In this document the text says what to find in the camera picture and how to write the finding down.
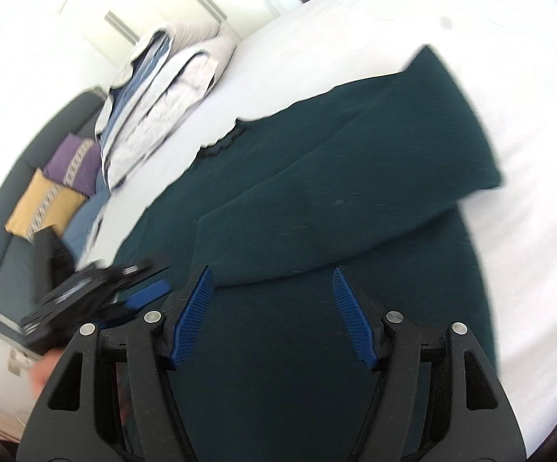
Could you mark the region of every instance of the blue ribbed rubber pad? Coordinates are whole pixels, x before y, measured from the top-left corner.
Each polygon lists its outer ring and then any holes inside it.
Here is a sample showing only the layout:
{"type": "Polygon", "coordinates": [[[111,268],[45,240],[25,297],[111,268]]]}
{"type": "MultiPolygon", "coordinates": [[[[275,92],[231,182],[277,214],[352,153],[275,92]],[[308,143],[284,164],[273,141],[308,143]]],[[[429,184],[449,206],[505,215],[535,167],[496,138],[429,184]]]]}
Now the blue ribbed rubber pad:
{"type": "Polygon", "coordinates": [[[169,362],[174,370],[191,356],[195,340],[214,294],[215,276],[207,267],[197,281],[174,328],[174,347],[169,357],[169,362]]]}
{"type": "Polygon", "coordinates": [[[332,293],[358,358],[372,370],[378,362],[373,329],[357,301],[356,294],[338,267],[332,274],[332,293]]]}
{"type": "Polygon", "coordinates": [[[133,311],[139,311],[150,302],[156,301],[171,292],[171,285],[167,280],[160,280],[133,294],[124,301],[124,306],[133,311]]]}

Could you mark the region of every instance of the white bed sheet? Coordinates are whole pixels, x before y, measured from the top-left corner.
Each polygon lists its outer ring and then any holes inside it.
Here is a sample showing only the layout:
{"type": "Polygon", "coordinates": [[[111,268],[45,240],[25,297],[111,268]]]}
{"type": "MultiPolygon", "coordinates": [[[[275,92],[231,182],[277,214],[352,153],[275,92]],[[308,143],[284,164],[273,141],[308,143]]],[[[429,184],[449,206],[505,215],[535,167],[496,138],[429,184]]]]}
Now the white bed sheet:
{"type": "Polygon", "coordinates": [[[113,261],[144,209],[236,117],[268,116],[338,84],[397,72],[432,44],[505,176],[502,188],[461,206],[490,297],[500,377],[532,453],[557,423],[557,33],[516,30],[479,3],[312,0],[270,23],[239,46],[211,95],[112,197],[84,262],[113,261]]]}

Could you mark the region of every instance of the bed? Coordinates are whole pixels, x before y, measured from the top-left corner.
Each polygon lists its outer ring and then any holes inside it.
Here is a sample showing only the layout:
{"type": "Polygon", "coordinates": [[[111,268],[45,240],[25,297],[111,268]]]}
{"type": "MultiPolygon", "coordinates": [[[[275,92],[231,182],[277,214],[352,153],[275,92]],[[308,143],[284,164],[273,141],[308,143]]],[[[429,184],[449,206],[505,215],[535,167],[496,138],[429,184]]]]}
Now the bed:
{"type": "Polygon", "coordinates": [[[239,46],[212,94],[114,193],[82,265],[111,262],[144,210],[237,117],[398,72],[431,44],[505,178],[461,209],[483,267],[500,377],[532,454],[557,424],[557,20],[547,34],[516,18],[487,14],[481,0],[313,0],[277,19],[239,46]]]}

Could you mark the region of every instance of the purple pillow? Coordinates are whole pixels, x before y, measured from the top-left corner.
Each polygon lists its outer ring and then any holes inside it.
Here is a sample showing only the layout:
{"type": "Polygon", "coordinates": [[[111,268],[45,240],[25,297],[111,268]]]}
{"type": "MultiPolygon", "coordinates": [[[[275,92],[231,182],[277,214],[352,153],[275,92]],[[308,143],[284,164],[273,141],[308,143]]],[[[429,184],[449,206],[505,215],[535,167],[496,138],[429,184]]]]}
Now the purple pillow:
{"type": "Polygon", "coordinates": [[[95,193],[101,148],[92,139],[69,134],[43,169],[43,175],[86,196],[95,193]]]}

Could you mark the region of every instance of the yellow pillow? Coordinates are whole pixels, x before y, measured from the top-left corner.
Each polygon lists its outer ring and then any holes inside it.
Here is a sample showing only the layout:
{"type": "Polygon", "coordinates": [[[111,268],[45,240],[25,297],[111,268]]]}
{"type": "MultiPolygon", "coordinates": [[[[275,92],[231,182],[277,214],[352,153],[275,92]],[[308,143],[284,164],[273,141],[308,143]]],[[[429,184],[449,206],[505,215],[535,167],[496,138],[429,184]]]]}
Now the yellow pillow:
{"type": "Polygon", "coordinates": [[[41,170],[37,170],[5,229],[28,241],[33,241],[36,232],[49,226],[62,236],[84,201],[86,197],[83,194],[46,179],[41,170]]]}

